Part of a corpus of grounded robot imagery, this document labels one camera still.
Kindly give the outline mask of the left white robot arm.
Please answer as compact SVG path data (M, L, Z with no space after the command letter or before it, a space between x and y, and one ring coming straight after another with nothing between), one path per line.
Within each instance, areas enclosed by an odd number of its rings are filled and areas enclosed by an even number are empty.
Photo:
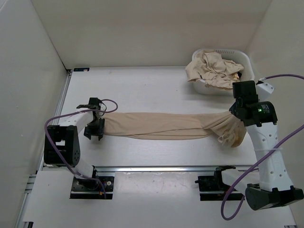
M99 113L106 111L106 105L99 98L91 97L88 104L77 107L77 113L58 125L49 125L45 138L44 162L58 167L68 164L75 176L83 179L89 190L98 188L100 179L95 167L81 159L79 133L89 140L94 136L101 140L104 135L105 119Z

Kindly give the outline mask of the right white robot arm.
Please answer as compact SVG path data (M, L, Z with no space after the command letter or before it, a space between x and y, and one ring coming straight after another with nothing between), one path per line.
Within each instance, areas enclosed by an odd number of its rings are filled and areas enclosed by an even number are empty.
M228 193L243 194L253 210L287 206L303 200L302 189L291 181L281 154L277 116L273 104L266 101L273 92L269 84L254 81L233 83L235 103L230 112L244 124L250 136L257 162L245 172L227 169L213 178L214 186Z

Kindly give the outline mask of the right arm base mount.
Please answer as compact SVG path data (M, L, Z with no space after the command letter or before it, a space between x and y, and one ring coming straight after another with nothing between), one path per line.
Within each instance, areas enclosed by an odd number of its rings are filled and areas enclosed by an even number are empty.
M199 187L200 201L222 201L230 186L222 181L222 172L226 170L237 170L235 166L219 166L213 172L213 175L202 175L194 181Z

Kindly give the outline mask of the beige trousers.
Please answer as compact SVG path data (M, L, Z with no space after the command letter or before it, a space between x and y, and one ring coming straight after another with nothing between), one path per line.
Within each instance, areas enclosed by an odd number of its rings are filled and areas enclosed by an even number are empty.
M229 111L213 114L110 113L104 133L141 140L192 140L216 135L234 148L244 140L244 124Z

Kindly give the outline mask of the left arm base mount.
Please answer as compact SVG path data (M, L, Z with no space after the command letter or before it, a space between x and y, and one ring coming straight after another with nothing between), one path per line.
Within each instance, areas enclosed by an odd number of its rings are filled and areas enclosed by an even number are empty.
M114 176L110 176L109 174L99 176L96 173L96 177L102 182L106 194L104 194L99 182L74 177L71 186L70 199L111 200L113 198Z

